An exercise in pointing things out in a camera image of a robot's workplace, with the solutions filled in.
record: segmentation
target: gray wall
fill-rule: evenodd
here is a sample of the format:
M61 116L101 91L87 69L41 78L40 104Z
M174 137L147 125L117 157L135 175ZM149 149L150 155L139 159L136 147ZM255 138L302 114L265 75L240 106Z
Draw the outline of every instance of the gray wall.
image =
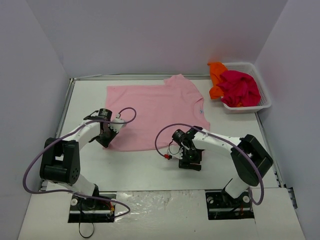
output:
M255 62L287 0L27 0L70 77Z
M259 115L308 240L320 236L319 9L289 0L255 63L273 101Z
M0 1L0 238L14 240L28 207L25 169L54 136L67 75L25 0ZM39 169L29 186L39 186Z

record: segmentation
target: robotic arm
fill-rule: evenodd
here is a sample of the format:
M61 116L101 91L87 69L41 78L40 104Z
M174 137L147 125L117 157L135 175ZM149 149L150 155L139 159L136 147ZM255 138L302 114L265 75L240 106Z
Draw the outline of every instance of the robotic arm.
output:
M235 148L224 141L208 136L209 131L195 126L206 134L191 128L186 133L178 129L172 135L172 140L178 144L178 150L172 154L168 149L167 159L172 157L179 159L179 168L201 170L202 151L208 150L230 157L235 165L237 176L232 178L222 190L233 199L237 199L249 186L256 187L259 184L258 176L248 160ZM274 161L259 141L252 135L245 137L231 137L214 134L223 139L227 139L241 150L243 150L257 167L263 178L273 165Z
M80 150L87 144L96 140L104 148L107 148L110 142L119 133L120 129L125 124L118 113L113 123L92 122L92 120L110 121L112 111L101 108L99 111L94 111L83 119L82 125L85 125L76 134L65 138L54 147L50 148L43 154L40 177L44 180L49 180L59 184L73 192L81 193L88 196L99 196L99 188L94 183L89 182L80 174ZM48 138L45 146L55 141L56 138Z

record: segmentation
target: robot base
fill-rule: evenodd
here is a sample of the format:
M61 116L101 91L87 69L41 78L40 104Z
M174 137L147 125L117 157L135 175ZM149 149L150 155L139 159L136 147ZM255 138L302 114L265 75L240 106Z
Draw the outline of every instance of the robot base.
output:
M100 193L99 197L116 199L116 193ZM84 199L72 195L68 223L113 223L115 207L109 202Z
M254 219L254 212L250 208L250 197L248 192L232 202L225 202L221 190L210 190L205 192L206 208L209 220L233 220Z

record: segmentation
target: orange cloth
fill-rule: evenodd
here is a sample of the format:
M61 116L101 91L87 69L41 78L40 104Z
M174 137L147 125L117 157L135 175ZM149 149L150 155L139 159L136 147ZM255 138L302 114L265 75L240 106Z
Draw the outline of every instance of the orange cloth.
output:
M209 62L210 66L210 77L212 80L213 87L210 89L209 94L211 99L217 99L224 96L224 92L218 86L218 84L223 83L220 75L227 71L228 69L221 62Z

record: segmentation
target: white plastic bin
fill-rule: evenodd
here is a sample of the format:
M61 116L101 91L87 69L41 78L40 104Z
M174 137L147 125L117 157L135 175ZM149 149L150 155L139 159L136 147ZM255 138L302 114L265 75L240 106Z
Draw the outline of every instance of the white plastic bin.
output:
M229 107L228 105L223 103L224 111L226 114L256 113L261 109L266 109L271 106L271 99L267 92L265 83L261 78L260 74L258 73L258 71L256 70L256 67L252 63L228 62L223 64L226 66L226 68L228 68L228 70L235 70L235 71L239 71L252 76L258 86L258 89L261 95L261 100L257 106Z

